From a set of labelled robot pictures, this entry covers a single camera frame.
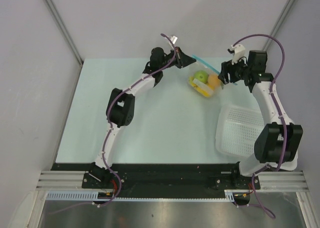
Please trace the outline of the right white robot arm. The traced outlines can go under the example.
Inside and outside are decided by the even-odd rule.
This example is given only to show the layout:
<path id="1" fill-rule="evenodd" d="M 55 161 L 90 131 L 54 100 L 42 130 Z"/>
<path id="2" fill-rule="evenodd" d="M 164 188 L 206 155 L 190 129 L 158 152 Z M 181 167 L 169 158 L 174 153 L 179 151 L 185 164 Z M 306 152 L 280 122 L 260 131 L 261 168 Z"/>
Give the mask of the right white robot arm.
<path id="1" fill-rule="evenodd" d="M 219 113 L 215 147 L 225 155 L 242 158 L 231 165 L 227 181 L 244 189 L 264 171 L 292 172 L 298 165 L 298 147 L 303 128 L 287 115 L 278 96 L 275 78 L 266 71 L 266 51 L 232 48 L 231 60 L 221 64 L 219 80 L 224 85 L 243 81 L 259 111 L 226 105 Z"/>

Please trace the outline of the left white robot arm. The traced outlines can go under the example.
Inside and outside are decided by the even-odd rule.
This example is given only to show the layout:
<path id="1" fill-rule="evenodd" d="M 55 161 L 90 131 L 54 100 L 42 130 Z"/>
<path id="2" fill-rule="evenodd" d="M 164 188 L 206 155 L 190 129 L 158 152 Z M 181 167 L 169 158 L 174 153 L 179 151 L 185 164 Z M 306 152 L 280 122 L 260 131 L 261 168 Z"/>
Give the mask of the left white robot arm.
<path id="1" fill-rule="evenodd" d="M 185 68 L 196 61 L 195 58 L 183 53 L 180 47 L 173 48 L 168 54 L 160 47 L 153 48 L 141 77 L 126 89 L 112 90 L 106 108 L 109 128 L 102 149 L 88 171 L 98 187 L 105 188 L 110 184 L 115 142 L 134 118 L 136 97 L 154 88 L 163 78 L 163 70 L 172 66 Z"/>

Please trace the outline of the clear zip top bag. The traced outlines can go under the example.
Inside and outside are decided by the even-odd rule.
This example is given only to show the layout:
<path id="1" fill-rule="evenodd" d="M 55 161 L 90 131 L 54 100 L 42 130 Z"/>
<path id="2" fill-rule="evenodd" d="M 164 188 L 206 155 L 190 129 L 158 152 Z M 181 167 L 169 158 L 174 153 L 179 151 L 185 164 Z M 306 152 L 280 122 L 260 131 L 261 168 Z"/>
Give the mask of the clear zip top bag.
<path id="1" fill-rule="evenodd" d="M 218 97 L 225 86 L 218 78 L 220 71 L 195 54 L 192 54 L 191 57 L 195 59 L 195 63 L 188 67 L 187 84 L 207 99 Z"/>

